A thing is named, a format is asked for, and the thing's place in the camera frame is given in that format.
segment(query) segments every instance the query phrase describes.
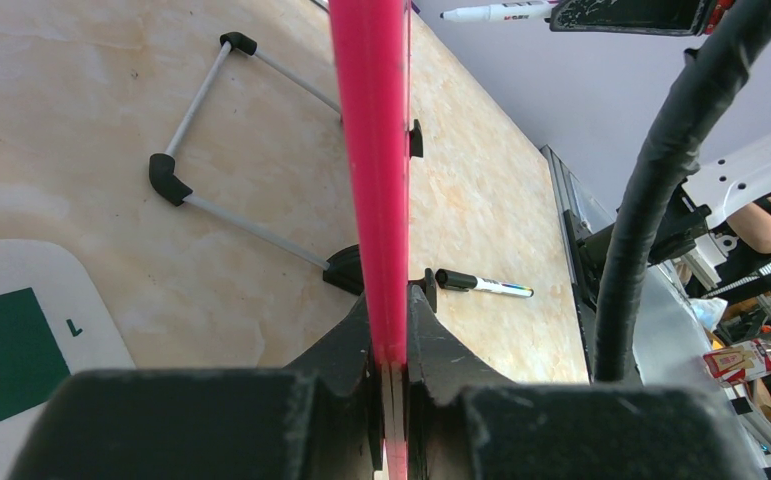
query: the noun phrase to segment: pink plastic strip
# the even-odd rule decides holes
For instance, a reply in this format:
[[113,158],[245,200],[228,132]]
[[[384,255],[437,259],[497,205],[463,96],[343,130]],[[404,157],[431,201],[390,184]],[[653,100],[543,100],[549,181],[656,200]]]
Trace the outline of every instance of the pink plastic strip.
[[344,136],[377,365],[406,364],[407,2],[331,0]]

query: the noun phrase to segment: gray wall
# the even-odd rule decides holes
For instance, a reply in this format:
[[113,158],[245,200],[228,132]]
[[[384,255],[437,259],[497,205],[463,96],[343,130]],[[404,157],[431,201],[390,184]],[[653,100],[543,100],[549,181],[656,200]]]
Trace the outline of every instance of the gray wall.
[[[682,69],[682,51],[705,37],[552,33],[540,20],[438,18],[444,10],[486,2],[415,0],[421,18],[527,137],[538,147],[550,144],[607,209],[616,208],[647,130]],[[771,44],[706,140],[701,161],[717,160],[770,131]]]

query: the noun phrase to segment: black plastic corner connector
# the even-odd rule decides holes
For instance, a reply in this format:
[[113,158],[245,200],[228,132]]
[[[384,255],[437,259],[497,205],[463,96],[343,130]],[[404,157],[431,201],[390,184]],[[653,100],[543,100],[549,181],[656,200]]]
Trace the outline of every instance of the black plastic corner connector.
[[178,207],[194,191],[176,178],[174,168],[176,160],[166,153],[156,153],[149,157],[149,183],[165,200]]
[[361,254],[358,245],[338,251],[327,260],[329,268],[323,271],[323,281],[345,292],[361,295],[364,277],[361,274]]
[[420,129],[420,121],[416,118],[409,132],[409,156],[423,158],[423,130]]
[[252,38],[244,35],[241,32],[229,32],[220,35],[220,46],[229,42],[232,44],[232,48],[236,48],[249,56],[255,55],[255,50],[258,48],[258,43]]

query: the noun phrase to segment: gray metal rod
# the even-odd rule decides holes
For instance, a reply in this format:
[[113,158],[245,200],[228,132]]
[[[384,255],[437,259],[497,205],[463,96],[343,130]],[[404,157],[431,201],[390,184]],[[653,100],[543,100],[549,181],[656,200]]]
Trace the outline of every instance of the gray metal rod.
[[197,109],[205,99],[205,94],[208,93],[208,87],[214,82],[214,78],[217,77],[217,72],[220,71],[220,65],[223,65],[223,60],[229,56],[229,52],[232,50],[232,44],[226,42],[220,49],[220,54],[217,55],[217,60],[214,61],[214,65],[211,66],[211,70],[208,71],[205,80],[203,80],[200,89],[197,90],[197,94],[194,99],[191,100],[191,106],[188,107],[188,111],[185,112],[185,118],[182,119],[182,123],[179,124],[179,128],[176,129],[176,133],[173,134],[173,138],[170,140],[170,144],[167,145],[167,150],[164,151],[171,157],[176,153],[176,149],[179,148],[179,144],[182,143],[182,137],[185,136],[185,132],[188,131],[188,127],[191,125],[191,120],[194,119],[194,115],[197,113]]
[[208,200],[205,200],[203,198],[200,198],[193,193],[185,197],[185,201],[190,203],[191,205],[201,208],[205,210],[206,212],[222,219],[226,220],[227,222],[238,226],[240,228],[243,228],[244,230],[250,232],[251,234],[255,235],[256,237],[264,240],[265,242],[272,243],[273,245],[276,245],[277,247],[281,248],[282,250],[285,250],[288,253],[292,253],[303,260],[307,261],[308,263],[320,267],[323,270],[326,270],[329,268],[329,262],[326,260],[323,260],[322,258],[318,257],[317,255],[309,252],[308,250],[300,247],[296,243],[290,242],[279,235],[276,235],[275,233],[271,232],[270,230],[267,230],[266,228],[262,227],[261,225],[258,225],[257,223],[251,222],[247,220],[244,217],[235,215],[234,213],[221,208]]
[[292,82],[306,89],[308,93],[319,98],[321,102],[325,103],[326,105],[329,105],[329,107],[331,107],[332,110],[335,110],[335,112],[338,113],[338,115],[341,114],[341,107],[339,107],[338,104],[335,103],[331,98],[321,93],[320,90],[318,90],[314,85],[308,83],[307,81],[297,76],[296,73],[276,63],[276,60],[273,60],[273,58],[271,58],[269,55],[261,51],[260,48],[255,51],[254,56],[260,58],[261,61],[273,67],[273,69],[276,70],[277,72],[288,77]]

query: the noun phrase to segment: green square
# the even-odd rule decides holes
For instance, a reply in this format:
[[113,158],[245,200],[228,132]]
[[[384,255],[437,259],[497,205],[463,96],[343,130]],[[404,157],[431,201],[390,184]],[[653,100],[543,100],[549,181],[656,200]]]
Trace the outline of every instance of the green square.
[[32,289],[0,295],[0,421],[45,402],[68,376]]

